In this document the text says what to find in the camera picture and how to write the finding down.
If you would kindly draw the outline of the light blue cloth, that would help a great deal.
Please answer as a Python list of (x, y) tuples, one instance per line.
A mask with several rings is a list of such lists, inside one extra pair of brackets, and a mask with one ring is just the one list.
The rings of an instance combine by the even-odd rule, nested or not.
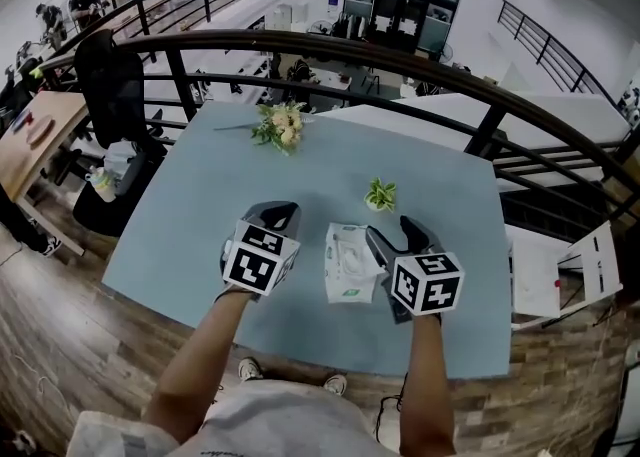
[(106, 150), (104, 168), (116, 182), (124, 179), (137, 152), (132, 142), (122, 140), (112, 143)]

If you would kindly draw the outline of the wooden desk white legs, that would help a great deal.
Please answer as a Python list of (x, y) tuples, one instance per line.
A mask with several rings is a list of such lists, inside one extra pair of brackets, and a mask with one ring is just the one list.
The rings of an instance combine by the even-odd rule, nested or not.
[[(80, 93), (42, 91), (31, 100), (26, 111), (31, 114), (33, 122), (17, 132), (8, 130), (0, 137), (0, 185), (11, 202), (71, 252), (82, 256), (84, 249), (33, 206), (28, 190), (59, 147), (88, 115), (85, 98)], [(29, 133), (39, 124), (47, 123), (51, 125), (49, 133), (37, 145), (31, 145)]]

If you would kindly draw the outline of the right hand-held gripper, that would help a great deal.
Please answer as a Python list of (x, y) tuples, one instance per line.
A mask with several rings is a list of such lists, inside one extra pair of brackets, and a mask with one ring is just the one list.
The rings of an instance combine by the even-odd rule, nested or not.
[(394, 322), (412, 317), (440, 315), (457, 306), (465, 271), (452, 252), (443, 252), (437, 235), (416, 219), (402, 215), (400, 227), (407, 239), (407, 252), (400, 255), (375, 227), (367, 226), (366, 244), (376, 263), (389, 268), (385, 282)]

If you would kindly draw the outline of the round wooden board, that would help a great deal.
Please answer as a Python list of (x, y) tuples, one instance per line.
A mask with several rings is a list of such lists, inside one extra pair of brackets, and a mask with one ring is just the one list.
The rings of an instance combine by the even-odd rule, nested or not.
[(55, 119), (46, 115), (35, 122), (27, 132), (26, 143), (31, 148), (38, 147), (51, 133), (55, 126)]

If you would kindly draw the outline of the person's right forearm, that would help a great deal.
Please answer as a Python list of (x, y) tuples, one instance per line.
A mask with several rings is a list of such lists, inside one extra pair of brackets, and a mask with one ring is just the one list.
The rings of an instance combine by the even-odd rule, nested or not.
[(413, 319), (399, 426), (399, 451), (403, 457), (449, 457), (455, 453), (454, 409), (441, 323), (433, 315)]

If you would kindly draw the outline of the white tissue pack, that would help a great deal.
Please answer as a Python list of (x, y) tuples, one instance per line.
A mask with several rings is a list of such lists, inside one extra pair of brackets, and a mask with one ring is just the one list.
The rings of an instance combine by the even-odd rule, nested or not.
[(330, 304), (370, 304), (378, 277), (367, 265), (375, 261), (365, 240), (366, 226), (330, 223), (326, 234), (325, 288)]

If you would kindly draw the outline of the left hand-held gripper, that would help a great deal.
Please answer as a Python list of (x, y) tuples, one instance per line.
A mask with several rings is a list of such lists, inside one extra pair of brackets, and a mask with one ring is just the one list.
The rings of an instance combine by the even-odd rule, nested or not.
[(299, 254), (301, 208), (295, 202), (269, 201), (251, 206), (224, 246), (218, 297), (229, 292), (268, 296), (282, 283)]

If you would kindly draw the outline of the person's left forearm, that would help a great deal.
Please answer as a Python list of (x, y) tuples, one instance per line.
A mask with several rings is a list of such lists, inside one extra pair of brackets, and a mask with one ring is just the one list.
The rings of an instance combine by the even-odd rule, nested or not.
[(142, 421), (183, 444), (201, 427), (227, 365), (248, 293), (230, 291), (217, 299), (157, 381)]

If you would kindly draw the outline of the person's left shoe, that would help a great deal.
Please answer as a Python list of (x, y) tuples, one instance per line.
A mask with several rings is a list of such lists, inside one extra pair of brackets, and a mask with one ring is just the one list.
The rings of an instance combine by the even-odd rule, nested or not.
[(252, 357), (243, 358), (238, 364), (238, 377), (241, 382), (264, 378), (261, 367)]

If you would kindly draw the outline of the white folding chair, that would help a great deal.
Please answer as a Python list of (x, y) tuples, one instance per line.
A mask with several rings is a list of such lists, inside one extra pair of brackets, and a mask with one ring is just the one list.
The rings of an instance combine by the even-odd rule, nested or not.
[[(605, 222), (575, 243), (508, 225), (510, 244), (512, 315), (511, 329), (522, 331), (558, 322), (623, 289), (610, 222)], [(561, 302), (561, 288), (554, 282), (563, 273), (582, 277), (582, 301)]]

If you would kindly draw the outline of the black office chair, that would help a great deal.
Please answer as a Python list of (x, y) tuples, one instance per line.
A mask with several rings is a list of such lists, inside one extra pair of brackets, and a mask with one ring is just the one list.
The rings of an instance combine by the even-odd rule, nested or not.
[(142, 60), (116, 45), (112, 34), (99, 30), (82, 41), (74, 67), (99, 146), (106, 151), (112, 143), (130, 141), (137, 156), (124, 179), (116, 182), (113, 202), (104, 202), (85, 180), (73, 216), (88, 230), (118, 238), (167, 150), (147, 128)]

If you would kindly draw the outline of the small potted green plant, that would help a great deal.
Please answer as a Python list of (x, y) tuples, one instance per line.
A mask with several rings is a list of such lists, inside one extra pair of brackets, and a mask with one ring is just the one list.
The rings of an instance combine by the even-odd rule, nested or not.
[(396, 184), (393, 182), (384, 183), (379, 177), (374, 178), (370, 182), (364, 202), (374, 212), (394, 212), (396, 206)]

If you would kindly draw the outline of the person's grey shirt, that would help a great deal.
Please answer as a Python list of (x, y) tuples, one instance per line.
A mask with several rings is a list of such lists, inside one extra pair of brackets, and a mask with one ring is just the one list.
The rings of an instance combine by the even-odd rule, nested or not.
[(350, 401), (320, 387), (275, 380), (240, 384), (211, 406), (196, 434), (100, 412), (79, 416), (66, 457), (396, 457), (376, 442)]

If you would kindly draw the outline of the pale baby bottle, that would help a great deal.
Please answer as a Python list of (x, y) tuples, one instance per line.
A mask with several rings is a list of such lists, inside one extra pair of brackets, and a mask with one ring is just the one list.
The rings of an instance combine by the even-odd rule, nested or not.
[(85, 175), (85, 180), (104, 202), (110, 203), (116, 199), (116, 180), (108, 169), (91, 167)]

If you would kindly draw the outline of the yellow flower bouquet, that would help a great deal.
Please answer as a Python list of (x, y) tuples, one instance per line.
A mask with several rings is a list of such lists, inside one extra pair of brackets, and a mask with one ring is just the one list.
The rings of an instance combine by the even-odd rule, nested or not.
[(287, 101), (276, 105), (258, 104), (256, 106), (259, 120), (253, 119), (244, 123), (218, 124), (217, 131), (248, 129), (254, 145), (271, 145), (285, 156), (295, 153), (303, 138), (306, 123), (311, 123), (310, 115), (315, 110), (306, 112), (306, 102)]

